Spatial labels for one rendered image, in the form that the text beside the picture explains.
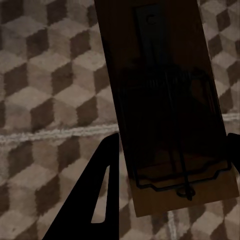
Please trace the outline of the mousetrap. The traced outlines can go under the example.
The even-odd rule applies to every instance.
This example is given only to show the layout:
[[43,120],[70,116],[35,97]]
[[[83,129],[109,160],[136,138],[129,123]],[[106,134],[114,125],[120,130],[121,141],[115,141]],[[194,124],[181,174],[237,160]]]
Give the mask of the mousetrap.
[[136,217],[240,197],[197,0],[94,0]]

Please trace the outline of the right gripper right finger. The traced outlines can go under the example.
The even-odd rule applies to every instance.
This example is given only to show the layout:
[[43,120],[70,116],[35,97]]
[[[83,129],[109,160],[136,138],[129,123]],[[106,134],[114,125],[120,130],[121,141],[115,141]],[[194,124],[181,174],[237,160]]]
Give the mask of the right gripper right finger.
[[227,135],[230,160],[240,173],[240,135],[229,133]]

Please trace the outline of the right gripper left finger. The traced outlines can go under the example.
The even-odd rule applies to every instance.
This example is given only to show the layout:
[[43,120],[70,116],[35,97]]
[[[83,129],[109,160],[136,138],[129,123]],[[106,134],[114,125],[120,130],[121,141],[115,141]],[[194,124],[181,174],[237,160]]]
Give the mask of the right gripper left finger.
[[[105,221],[91,223],[109,165]],[[43,240],[119,240],[119,133],[102,140]]]

